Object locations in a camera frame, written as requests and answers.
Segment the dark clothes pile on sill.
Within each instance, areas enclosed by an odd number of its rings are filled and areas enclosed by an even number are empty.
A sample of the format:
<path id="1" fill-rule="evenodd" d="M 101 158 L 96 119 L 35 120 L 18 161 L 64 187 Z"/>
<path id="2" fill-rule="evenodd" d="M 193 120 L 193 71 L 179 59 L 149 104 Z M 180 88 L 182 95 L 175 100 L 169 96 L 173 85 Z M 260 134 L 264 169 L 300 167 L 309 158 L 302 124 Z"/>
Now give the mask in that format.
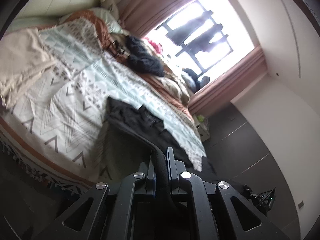
<path id="1" fill-rule="evenodd" d="M 210 82 L 210 77 L 203 76 L 200 80 L 198 75 L 189 68 L 182 70 L 181 77 L 193 93 L 196 93 Z"/>

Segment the beige plush toy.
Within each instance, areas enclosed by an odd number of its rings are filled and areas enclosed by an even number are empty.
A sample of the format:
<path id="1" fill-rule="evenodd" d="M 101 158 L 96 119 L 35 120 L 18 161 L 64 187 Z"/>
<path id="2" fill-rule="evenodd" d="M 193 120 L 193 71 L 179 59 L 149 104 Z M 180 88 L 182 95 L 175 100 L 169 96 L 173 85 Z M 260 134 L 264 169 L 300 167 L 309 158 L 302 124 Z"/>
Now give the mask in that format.
<path id="1" fill-rule="evenodd" d="M 119 11 L 115 0 L 100 0 L 100 6 L 108 10 L 116 20 L 119 20 Z"/>

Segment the black large shirt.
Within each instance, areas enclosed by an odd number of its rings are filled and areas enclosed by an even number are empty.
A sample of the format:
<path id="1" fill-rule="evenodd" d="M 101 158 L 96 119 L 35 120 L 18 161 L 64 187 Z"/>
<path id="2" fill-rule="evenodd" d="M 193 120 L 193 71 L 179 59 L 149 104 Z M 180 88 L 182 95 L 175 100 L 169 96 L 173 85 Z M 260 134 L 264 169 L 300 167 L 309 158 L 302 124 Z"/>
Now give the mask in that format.
<path id="1" fill-rule="evenodd" d="M 153 180 L 156 198 L 168 199 L 170 183 L 166 151 L 172 148 L 175 160 L 181 161 L 187 171 L 205 183 L 217 185 L 221 181 L 206 157 L 201 158 L 202 170 L 195 170 L 185 149 L 165 129 L 163 120 L 145 106 L 135 108 L 112 97 L 108 98 L 106 106 L 106 165 L 101 169 L 102 176 L 107 176 L 110 181 L 122 180 L 135 172 L 141 162 L 151 161 L 156 174 Z"/>

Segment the light green pillow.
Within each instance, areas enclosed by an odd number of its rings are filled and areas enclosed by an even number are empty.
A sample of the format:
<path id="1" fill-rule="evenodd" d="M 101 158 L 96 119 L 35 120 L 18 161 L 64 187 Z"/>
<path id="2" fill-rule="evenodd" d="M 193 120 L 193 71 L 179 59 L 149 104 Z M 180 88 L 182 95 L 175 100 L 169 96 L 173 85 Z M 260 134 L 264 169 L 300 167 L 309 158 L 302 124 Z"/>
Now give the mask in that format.
<path id="1" fill-rule="evenodd" d="M 118 21 L 112 16 L 112 14 L 108 10 L 104 8 L 90 8 L 89 10 L 92 11 L 95 14 L 95 16 L 97 16 L 105 22 L 110 33 L 124 33 L 124 30 L 122 29 Z"/>

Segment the dark navy knitted sweater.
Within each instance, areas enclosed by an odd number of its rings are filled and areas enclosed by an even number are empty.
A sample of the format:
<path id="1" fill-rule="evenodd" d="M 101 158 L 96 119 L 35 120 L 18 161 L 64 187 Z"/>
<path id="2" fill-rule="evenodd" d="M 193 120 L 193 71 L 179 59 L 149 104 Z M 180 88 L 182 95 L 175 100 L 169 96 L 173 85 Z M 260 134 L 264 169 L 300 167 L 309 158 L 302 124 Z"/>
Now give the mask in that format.
<path id="1" fill-rule="evenodd" d="M 162 64 L 159 59 L 148 52 L 142 40 L 128 35 L 125 40 L 125 46 L 130 52 L 127 62 L 133 70 L 142 74 L 164 77 L 165 73 Z"/>

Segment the pink curtain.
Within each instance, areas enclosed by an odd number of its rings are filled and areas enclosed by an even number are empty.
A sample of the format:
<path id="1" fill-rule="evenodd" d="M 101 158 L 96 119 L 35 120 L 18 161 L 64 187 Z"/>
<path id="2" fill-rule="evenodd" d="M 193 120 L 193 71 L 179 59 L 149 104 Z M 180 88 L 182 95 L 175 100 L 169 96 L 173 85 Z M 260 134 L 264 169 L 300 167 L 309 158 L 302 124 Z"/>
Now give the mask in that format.
<path id="1" fill-rule="evenodd" d="M 138 36 L 144 36 L 176 9 L 192 0 L 129 0 L 120 18 Z M 191 97 L 189 112 L 209 116 L 265 74 L 267 65 L 263 50 L 256 46 L 233 67 Z"/>

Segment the beige folded cloth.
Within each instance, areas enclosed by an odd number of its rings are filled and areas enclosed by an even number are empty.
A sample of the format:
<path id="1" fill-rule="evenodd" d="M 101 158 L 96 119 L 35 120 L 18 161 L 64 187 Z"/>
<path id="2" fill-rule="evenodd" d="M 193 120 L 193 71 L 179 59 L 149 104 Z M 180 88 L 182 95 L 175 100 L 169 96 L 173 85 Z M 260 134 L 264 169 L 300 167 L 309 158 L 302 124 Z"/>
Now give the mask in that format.
<path id="1" fill-rule="evenodd" d="M 56 63 L 38 28 L 24 28 L 4 35 L 1 39 L 1 105 L 6 109 L 13 107 Z"/>

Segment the orange brown duvet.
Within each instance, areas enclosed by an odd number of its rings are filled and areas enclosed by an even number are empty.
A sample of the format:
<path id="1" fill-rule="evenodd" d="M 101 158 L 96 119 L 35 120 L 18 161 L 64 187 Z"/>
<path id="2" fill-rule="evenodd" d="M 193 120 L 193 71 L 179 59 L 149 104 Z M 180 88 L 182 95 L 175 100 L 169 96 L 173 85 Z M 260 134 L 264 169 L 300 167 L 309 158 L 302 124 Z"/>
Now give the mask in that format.
<path id="1" fill-rule="evenodd" d="M 114 34 L 108 31 L 105 22 L 95 16 L 95 14 L 89 9 L 76 11 L 59 19 L 59 23 L 67 23 L 79 18 L 85 18 L 91 21 L 96 27 L 98 38 L 104 50 L 108 51 L 114 58 L 123 63 L 125 66 L 132 69 L 127 58 L 130 54 L 129 50 L 125 46 L 125 40 L 128 35 L 127 31 L 124 30 L 123 34 Z M 152 88 L 154 88 L 169 104 L 175 107 L 180 112 L 184 113 L 190 120 L 192 119 L 191 114 L 188 110 L 188 103 L 190 101 L 190 95 L 187 91 L 186 86 L 182 81 L 169 69 L 169 67 L 156 56 L 150 48 L 144 43 L 145 48 L 150 54 L 159 59 L 160 63 L 164 68 L 164 77 L 158 77 L 151 74 L 142 74 L 133 70 L 139 75 L 144 81 L 146 81 Z"/>

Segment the red garment by window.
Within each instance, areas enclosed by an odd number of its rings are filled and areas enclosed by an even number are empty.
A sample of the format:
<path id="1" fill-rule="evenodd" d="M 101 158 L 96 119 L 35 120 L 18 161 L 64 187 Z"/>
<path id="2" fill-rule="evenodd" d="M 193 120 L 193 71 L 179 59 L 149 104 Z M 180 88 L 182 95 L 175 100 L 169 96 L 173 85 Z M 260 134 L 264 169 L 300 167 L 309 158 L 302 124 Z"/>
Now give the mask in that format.
<path id="1" fill-rule="evenodd" d="M 150 39 L 148 37 L 144 37 L 144 40 L 146 40 L 148 42 L 148 44 L 150 46 L 152 46 L 152 48 L 155 50 L 155 52 L 157 54 L 161 54 L 162 53 L 163 48 L 162 48 L 162 45 L 160 43 L 158 43 L 158 42 L 156 42 L 156 41 L 154 41 L 154 40 L 152 40 L 152 39 Z"/>

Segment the patterned white geometric bedspread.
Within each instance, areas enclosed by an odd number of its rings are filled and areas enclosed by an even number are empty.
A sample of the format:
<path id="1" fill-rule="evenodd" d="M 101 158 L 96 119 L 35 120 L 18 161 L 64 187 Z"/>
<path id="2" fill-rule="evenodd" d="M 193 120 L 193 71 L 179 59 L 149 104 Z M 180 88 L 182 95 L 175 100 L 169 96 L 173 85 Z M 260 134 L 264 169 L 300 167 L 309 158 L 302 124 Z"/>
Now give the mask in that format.
<path id="1" fill-rule="evenodd" d="M 193 119 L 105 51 L 91 21 L 79 18 L 39 33 L 57 63 L 13 107 L 1 105 L 1 150 L 27 174 L 76 194 L 112 182 L 100 174 L 109 97 L 162 119 L 194 169 L 202 170 L 206 154 Z"/>

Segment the hanging dark clothes outside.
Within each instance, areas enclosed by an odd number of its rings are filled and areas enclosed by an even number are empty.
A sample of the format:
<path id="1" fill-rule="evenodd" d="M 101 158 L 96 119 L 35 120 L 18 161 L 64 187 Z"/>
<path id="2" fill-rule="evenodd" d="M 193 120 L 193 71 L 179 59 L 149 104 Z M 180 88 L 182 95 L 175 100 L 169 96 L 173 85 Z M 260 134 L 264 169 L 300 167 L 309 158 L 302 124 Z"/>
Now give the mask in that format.
<path id="1" fill-rule="evenodd" d="M 170 31 L 167 33 L 166 37 L 170 39 L 175 45 L 184 45 L 184 50 L 197 54 L 199 51 L 211 52 L 218 44 L 227 41 L 228 35 L 223 35 L 216 41 L 212 41 L 216 34 L 221 34 L 223 25 L 221 23 L 214 24 L 212 27 L 201 33 L 199 36 L 195 37 L 188 44 L 184 42 L 202 27 L 207 20 L 212 20 L 213 12 L 210 10 L 204 11 L 200 17 L 193 18 L 186 24 Z"/>

